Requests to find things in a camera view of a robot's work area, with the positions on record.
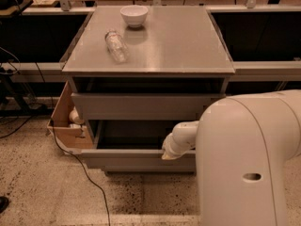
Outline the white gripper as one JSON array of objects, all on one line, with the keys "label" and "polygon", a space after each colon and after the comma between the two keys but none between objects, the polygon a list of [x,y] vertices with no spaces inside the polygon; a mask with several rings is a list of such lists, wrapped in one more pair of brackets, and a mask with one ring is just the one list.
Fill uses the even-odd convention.
[{"label": "white gripper", "polygon": [[164,140],[162,146],[163,160],[173,160],[173,158],[180,158],[184,155],[185,149],[180,140],[177,140],[173,137],[173,134],[170,133]]}]

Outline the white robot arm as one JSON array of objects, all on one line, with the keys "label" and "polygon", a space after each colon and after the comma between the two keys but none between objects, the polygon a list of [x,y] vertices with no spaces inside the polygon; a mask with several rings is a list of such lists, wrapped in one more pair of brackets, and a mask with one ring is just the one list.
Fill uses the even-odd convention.
[{"label": "white robot arm", "polygon": [[301,154],[301,90],[221,99],[177,124],[162,158],[191,149],[203,226],[288,226],[283,168]]}]

